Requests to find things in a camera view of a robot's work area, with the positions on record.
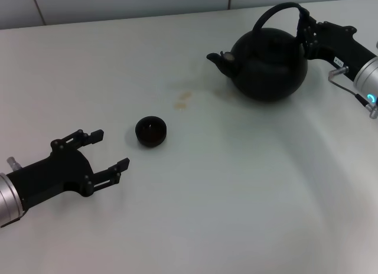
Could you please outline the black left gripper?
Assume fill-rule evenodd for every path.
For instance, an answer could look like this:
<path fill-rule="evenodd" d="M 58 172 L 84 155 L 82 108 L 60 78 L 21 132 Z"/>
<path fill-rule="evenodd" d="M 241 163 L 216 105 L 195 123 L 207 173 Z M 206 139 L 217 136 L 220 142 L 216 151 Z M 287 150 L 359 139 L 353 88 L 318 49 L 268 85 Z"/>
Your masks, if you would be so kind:
<path fill-rule="evenodd" d="M 104 131 L 90 134 L 82 129 L 51 142 L 54 149 L 49 157 L 8 174 L 22 206 L 28 210 L 65 191 L 73 191 L 83 197 L 119 184 L 121 175 L 129 167 L 125 158 L 110 168 L 93 173 L 85 156 L 78 150 L 103 140 Z"/>

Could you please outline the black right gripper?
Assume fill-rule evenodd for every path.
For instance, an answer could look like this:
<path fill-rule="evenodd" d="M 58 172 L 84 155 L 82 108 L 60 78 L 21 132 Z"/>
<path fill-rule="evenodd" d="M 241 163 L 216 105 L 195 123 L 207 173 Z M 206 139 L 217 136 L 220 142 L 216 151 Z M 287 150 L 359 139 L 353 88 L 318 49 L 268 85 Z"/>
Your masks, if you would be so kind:
<path fill-rule="evenodd" d="M 318 22 L 305 8 L 298 8 L 296 36 L 309 60 L 324 60 L 336 68 L 348 67 L 346 76 L 355 79 L 359 71 L 377 55 L 354 40 L 357 29 L 328 21 Z"/>

